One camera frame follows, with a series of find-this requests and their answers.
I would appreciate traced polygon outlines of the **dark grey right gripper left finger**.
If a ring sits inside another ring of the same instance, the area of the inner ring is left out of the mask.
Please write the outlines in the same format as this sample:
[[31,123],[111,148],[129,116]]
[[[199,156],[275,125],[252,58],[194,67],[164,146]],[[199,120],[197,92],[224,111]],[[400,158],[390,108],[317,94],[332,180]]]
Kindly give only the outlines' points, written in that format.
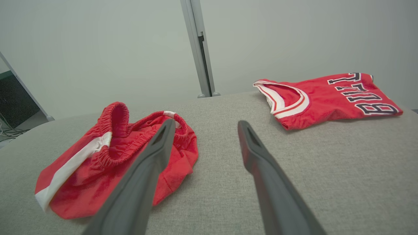
[[167,167],[176,122],[166,120],[91,219],[84,235],[143,235],[159,175]]

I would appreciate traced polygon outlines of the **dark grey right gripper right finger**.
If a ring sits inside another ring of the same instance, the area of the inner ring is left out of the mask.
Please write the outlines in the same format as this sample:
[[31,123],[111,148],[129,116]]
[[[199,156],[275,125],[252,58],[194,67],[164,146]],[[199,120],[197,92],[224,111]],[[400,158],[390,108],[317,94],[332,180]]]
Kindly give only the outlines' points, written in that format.
[[249,122],[237,125],[242,159],[252,174],[267,235],[325,235],[326,231]]

